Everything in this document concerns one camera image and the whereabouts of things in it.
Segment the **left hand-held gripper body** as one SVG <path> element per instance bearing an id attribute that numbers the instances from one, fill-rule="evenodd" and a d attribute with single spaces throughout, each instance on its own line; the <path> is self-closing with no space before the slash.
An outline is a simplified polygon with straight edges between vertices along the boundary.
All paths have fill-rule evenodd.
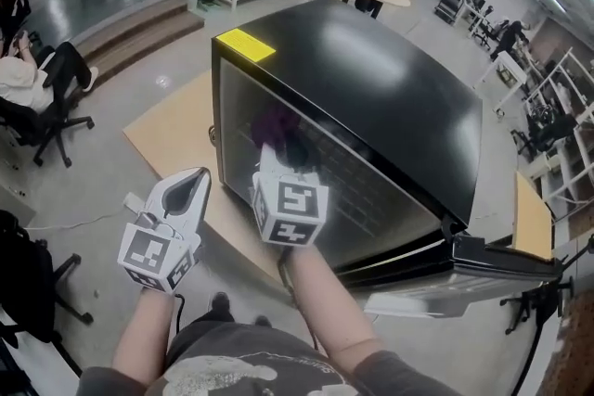
<path id="1" fill-rule="evenodd" d="M 137 284 L 174 294 L 198 262 L 201 216 L 159 217 L 142 210 L 126 225 L 117 263 Z"/>

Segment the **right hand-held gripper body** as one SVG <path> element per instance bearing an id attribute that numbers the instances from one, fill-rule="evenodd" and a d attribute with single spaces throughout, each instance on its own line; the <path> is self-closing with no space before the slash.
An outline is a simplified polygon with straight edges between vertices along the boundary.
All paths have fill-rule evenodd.
<path id="1" fill-rule="evenodd" d="M 265 243 L 310 247 L 328 219 L 329 188 L 316 170 L 261 161 L 252 176 L 252 209 Z"/>

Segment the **purple cleaning cloth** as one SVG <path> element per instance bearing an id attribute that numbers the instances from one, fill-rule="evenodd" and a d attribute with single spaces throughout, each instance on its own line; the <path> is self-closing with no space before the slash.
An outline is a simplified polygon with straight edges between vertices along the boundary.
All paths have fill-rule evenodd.
<path id="1" fill-rule="evenodd" d="M 267 107 L 252 120 L 252 141 L 258 150 L 264 145 L 276 152 L 300 147 L 303 144 L 299 137 L 300 122 L 301 115 L 283 104 Z"/>

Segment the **black mini fridge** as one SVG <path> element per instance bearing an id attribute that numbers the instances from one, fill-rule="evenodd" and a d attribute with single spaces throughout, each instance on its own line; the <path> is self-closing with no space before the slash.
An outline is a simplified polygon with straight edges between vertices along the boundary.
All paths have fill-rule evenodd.
<path id="1" fill-rule="evenodd" d="M 375 313 L 455 317 L 519 295 L 561 266 L 468 231 L 483 104 L 448 69 L 338 0 L 316 0 L 213 39 L 220 181 L 246 200 L 251 123 L 283 104 L 321 156 L 328 219 L 313 245 Z"/>

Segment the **person's right forearm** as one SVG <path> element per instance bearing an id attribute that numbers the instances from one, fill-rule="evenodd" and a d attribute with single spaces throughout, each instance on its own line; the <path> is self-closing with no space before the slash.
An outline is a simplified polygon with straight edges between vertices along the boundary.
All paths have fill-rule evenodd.
<path id="1" fill-rule="evenodd" d="M 303 316 L 342 371 L 382 350 L 371 321 L 315 247 L 294 248 L 286 268 Z"/>

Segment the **person's left forearm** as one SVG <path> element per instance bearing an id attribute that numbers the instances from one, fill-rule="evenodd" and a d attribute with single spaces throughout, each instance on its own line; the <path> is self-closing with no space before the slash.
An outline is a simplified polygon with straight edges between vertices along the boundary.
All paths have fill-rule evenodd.
<path id="1" fill-rule="evenodd" d="M 135 311 L 117 345 L 112 368 L 145 387 L 161 377 L 174 313 L 174 296 L 140 292 Z"/>

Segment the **person's left black shoe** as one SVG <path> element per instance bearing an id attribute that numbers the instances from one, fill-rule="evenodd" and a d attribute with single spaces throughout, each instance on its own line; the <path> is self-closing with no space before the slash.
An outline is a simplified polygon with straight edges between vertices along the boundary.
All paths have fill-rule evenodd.
<path id="1" fill-rule="evenodd" d="M 217 292 L 211 302 L 211 316 L 215 321 L 234 322 L 230 299 L 225 292 Z"/>

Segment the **black office chair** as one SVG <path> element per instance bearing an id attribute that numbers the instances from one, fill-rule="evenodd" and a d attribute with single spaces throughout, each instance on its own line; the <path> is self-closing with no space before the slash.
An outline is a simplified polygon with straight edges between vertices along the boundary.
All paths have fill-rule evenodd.
<path id="1" fill-rule="evenodd" d="M 571 114 L 558 116 L 551 122 L 541 126 L 531 115 L 526 114 L 528 134 L 513 129 L 510 131 L 514 144 L 518 148 L 519 156 L 524 153 L 532 160 L 538 153 L 546 153 L 555 142 L 568 136 L 572 136 L 577 126 L 575 118 Z"/>
<path id="2" fill-rule="evenodd" d="M 58 293 L 59 282 L 81 262 L 73 253 L 55 267 L 47 243 L 30 239 L 15 215 L 0 210 L 0 309 L 12 320 L 10 325 L 0 322 L 0 340 L 17 349 L 17 335 L 26 333 L 51 344 L 76 376 L 82 369 L 62 345 L 55 314 L 60 306 L 86 326 L 94 322 L 91 313 L 79 313 Z"/>
<path id="3" fill-rule="evenodd" d="M 66 168 L 72 165 L 67 156 L 62 132 L 74 126 L 84 124 L 89 130 L 95 127 L 90 116 L 71 118 L 70 112 L 79 101 L 65 99 L 62 103 L 52 103 L 44 112 L 37 113 L 31 108 L 11 103 L 0 97 L 0 126 L 15 135 L 16 143 L 21 147 L 37 147 L 33 163 L 38 167 L 44 164 L 43 154 L 52 140 L 57 144 L 61 159 Z"/>

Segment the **person's grey printed t-shirt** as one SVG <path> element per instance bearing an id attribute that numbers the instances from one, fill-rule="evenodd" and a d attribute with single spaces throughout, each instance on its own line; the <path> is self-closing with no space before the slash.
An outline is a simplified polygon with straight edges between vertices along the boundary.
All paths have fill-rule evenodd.
<path id="1" fill-rule="evenodd" d="M 460 396 L 395 353 L 370 355 L 344 373 L 284 331 L 200 322 L 172 341 L 164 373 L 145 386 L 107 367 L 83 371 L 76 396 Z"/>

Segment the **brown steps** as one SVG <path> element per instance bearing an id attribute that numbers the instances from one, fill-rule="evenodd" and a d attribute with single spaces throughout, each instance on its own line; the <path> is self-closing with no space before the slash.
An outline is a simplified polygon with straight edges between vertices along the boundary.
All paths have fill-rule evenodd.
<path id="1" fill-rule="evenodd" d="M 163 0 L 112 22 L 77 45 L 104 83 L 139 60 L 204 27 L 183 0 Z"/>

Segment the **white table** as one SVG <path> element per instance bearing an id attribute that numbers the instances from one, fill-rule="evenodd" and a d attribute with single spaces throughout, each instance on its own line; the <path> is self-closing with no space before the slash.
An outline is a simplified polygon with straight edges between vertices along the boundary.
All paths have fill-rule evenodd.
<path id="1" fill-rule="evenodd" d="M 497 58 L 487 67 L 484 74 L 472 85 L 472 89 L 476 90 L 499 68 L 506 70 L 515 81 L 512 87 L 509 88 L 508 93 L 505 94 L 492 108 L 493 112 L 499 118 L 503 118 L 505 116 L 505 112 L 503 111 L 504 104 L 519 92 L 521 88 L 525 86 L 527 81 L 527 74 L 507 52 L 503 51 L 497 55 Z"/>

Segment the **empty white shelving unit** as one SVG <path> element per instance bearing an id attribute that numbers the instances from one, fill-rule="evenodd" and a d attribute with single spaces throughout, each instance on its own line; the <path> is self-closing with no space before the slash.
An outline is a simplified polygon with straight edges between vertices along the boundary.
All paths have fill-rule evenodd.
<path id="1" fill-rule="evenodd" d="M 577 122 L 572 136 L 533 160 L 532 180 L 559 221 L 594 202 L 594 69 L 569 48 L 547 67 L 523 107 L 541 126 L 564 114 Z"/>

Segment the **black tripod stand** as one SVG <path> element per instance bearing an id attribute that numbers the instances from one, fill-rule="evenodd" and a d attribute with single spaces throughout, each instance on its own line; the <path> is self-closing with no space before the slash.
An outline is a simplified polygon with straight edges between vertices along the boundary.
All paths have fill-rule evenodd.
<path id="1" fill-rule="evenodd" d="M 518 303 L 518 308 L 510 325 L 505 329 L 505 335 L 508 336 L 514 332 L 520 323 L 527 322 L 531 315 L 536 316 L 536 330 L 525 358 L 520 375 L 517 377 L 510 396 L 519 396 L 520 390 L 529 373 L 532 362 L 534 361 L 537 346 L 540 342 L 545 323 L 553 314 L 558 317 L 563 315 L 563 292 L 567 290 L 569 297 L 575 296 L 575 281 L 570 276 L 566 281 L 563 280 L 564 273 L 576 263 L 585 254 L 594 255 L 594 233 L 592 233 L 586 244 L 573 256 L 565 255 L 559 260 L 561 270 L 559 275 L 552 281 L 547 282 L 540 287 L 525 291 L 520 297 L 509 297 L 499 302 L 501 307 L 508 303 Z"/>

